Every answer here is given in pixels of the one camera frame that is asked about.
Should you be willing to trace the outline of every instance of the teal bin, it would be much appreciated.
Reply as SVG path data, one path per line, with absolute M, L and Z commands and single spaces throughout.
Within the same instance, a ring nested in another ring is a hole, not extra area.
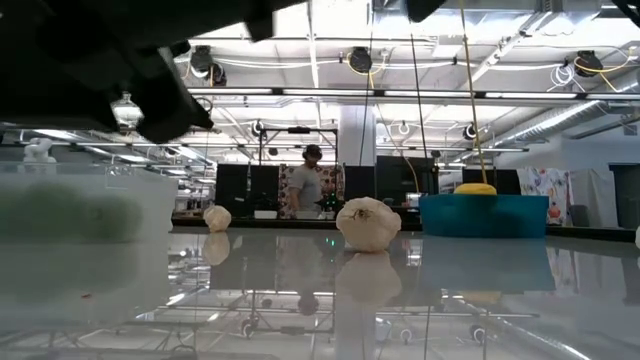
M 544 238 L 547 196 L 445 194 L 420 198 L 422 229 L 446 237 Z

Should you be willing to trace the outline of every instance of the yellow lid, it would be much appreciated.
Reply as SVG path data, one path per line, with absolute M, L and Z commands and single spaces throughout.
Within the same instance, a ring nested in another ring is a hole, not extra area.
M 458 186 L 453 193 L 468 195 L 498 195 L 496 188 L 489 184 L 462 184 Z

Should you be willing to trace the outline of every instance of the man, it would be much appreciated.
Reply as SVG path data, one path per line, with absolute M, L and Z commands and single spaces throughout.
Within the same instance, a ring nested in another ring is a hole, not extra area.
M 308 145 L 302 153 L 304 164 L 296 168 L 289 179 L 289 199 L 293 217 L 298 211 L 320 211 L 316 201 L 322 199 L 322 185 L 316 172 L 322 150 L 318 145 Z

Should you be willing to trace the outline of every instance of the glossy table surface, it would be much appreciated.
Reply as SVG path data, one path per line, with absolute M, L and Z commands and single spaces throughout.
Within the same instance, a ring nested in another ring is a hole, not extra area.
M 177 228 L 0 244 L 0 359 L 638 359 L 640 250 Z

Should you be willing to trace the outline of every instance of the black partition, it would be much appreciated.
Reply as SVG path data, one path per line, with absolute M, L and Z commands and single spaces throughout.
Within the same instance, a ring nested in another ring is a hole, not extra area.
M 407 161 L 397 156 L 378 156 L 376 160 L 376 198 L 393 199 L 394 205 L 406 201 L 407 193 L 416 192 L 416 178 L 419 192 L 434 195 L 438 193 L 438 174 L 432 158 L 407 158 L 416 172 L 414 177 Z
M 487 183 L 492 185 L 500 195 L 520 195 L 520 179 L 516 170 L 487 169 Z M 462 170 L 462 182 L 482 183 L 482 170 L 464 169 Z
M 344 200 L 362 197 L 376 198 L 376 168 L 373 166 L 345 166 Z
M 247 206 L 249 166 L 218 164 L 216 173 L 216 205 L 224 206 L 233 217 L 249 214 Z
M 278 210 L 279 174 L 280 166 L 278 165 L 251 165 L 249 200 L 252 205 L 264 207 L 265 202 L 276 205 L 275 209 L 260 208 L 258 210 Z

